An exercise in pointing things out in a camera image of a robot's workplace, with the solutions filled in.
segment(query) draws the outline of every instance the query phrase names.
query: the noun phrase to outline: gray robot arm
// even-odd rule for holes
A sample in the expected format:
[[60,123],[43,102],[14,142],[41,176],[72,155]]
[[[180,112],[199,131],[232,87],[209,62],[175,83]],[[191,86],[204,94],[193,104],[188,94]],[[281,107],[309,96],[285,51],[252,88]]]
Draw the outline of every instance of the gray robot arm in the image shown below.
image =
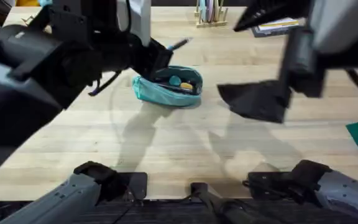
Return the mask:
[[358,181],[317,162],[303,160],[291,172],[250,172],[243,184],[256,200],[287,198],[358,218]]
[[123,178],[104,165],[87,162],[57,188],[7,217],[0,224],[66,224],[99,202],[125,194]]
[[66,224],[95,207],[101,186],[84,174],[72,174],[64,183],[28,204],[0,224]]
[[316,196],[324,208],[358,218],[358,181],[333,170],[325,173],[318,185]]

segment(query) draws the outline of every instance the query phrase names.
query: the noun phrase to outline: teal pouch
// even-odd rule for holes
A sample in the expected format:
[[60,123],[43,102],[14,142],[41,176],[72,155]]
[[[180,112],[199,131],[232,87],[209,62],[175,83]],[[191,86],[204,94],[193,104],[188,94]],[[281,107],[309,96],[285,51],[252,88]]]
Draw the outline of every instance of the teal pouch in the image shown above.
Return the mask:
[[176,75],[185,80],[191,80],[192,83],[197,83],[197,95],[187,95],[170,91],[164,87],[158,86],[153,82],[142,78],[141,76],[132,79],[132,88],[135,95],[140,100],[145,100],[153,103],[160,103],[169,106],[191,106],[201,101],[201,90],[203,86],[203,78],[192,68],[182,66],[169,66],[166,69],[157,72],[158,78],[167,78]]

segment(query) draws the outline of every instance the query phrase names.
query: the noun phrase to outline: pencil holder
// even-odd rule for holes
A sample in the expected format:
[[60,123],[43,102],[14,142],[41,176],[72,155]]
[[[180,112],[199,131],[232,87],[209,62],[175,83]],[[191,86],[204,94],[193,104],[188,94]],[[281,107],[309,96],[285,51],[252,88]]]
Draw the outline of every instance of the pencil holder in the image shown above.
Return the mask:
[[[207,6],[206,2],[213,4],[213,7]],[[227,24],[226,16],[229,8],[222,10],[224,0],[197,0],[195,17],[198,18],[196,27],[214,27],[225,26]]]

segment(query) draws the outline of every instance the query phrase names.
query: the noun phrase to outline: wooden tabletop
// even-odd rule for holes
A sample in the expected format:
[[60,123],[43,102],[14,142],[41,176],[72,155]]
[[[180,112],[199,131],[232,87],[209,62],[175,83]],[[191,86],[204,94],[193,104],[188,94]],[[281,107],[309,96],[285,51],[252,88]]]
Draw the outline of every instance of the wooden tabletop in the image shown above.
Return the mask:
[[[13,8],[6,24],[22,24],[38,10]],[[228,110],[216,85],[275,78],[285,36],[233,32],[240,7],[229,9],[228,26],[196,29],[193,10],[153,7],[152,37],[165,45],[194,37],[172,64],[202,74],[199,107],[174,110],[138,100],[132,70],[97,97],[87,95],[89,88],[1,166],[0,200],[35,200],[90,160],[148,173],[147,198],[184,197],[196,181],[224,197],[248,197],[241,185],[248,172],[292,170],[301,159],[358,179],[358,148],[345,128],[358,121],[358,89],[347,75],[329,72],[322,99],[295,94],[285,124],[244,119]]]

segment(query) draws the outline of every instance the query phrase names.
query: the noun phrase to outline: gray padding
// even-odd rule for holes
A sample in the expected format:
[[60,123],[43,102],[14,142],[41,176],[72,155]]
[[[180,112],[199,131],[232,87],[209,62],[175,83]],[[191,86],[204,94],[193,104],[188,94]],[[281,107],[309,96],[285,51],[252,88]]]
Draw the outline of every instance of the gray padding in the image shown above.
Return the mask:
[[358,181],[337,171],[327,172],[318,184],[317,198],[323,207],[358,218]]
[[311,25],[318,52],[340,53],[358,41],[358,0],[317,0],[317,4]]
[[32,78],[28,78],[24,82],[19,82],[12,78],[9,78],[9,72],[11,72],[11,67],[0,64],[0,85],[12,88],[18,92],[25,93],[26,95],[29,95],[40,101],[44,101],[57,108],[61,108],[61,106],[56,102],[56,100],[48,92],[46,92],[35,80],[33,80]]
[[91,210],[99,199],[100,185],[87,175],[73,174],[62,185],[7,217],[0,224],[66,224]]

